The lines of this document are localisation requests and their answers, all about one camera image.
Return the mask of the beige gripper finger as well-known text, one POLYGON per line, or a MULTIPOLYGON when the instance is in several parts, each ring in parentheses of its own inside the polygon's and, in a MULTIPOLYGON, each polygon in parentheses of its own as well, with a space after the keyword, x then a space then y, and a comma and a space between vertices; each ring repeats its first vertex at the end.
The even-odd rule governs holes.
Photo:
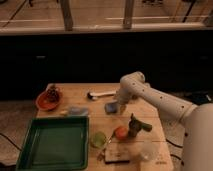
POLYGON ((123 114, 127 108, 126 104, 119 105, 119 114, 123 114))

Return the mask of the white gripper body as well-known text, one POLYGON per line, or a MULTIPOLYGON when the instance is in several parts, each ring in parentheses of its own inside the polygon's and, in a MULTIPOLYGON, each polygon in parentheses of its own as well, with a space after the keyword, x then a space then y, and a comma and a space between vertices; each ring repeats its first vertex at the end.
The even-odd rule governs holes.
POLYGON ((116 92, 116 100, 120 105, 127 104, 131 99, 131 93, 124 88, 120 88, 116 92))

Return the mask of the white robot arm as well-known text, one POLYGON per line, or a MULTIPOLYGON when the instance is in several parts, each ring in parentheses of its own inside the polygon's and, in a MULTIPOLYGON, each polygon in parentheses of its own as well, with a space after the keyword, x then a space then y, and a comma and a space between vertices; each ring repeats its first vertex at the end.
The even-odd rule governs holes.
POLYGON ((213 171, 213 103, 196 105, 149 87, 140 71, 120 78, 116 100, 126 105, 133 96, 167 112, 185 128, 181 171, 213 171))

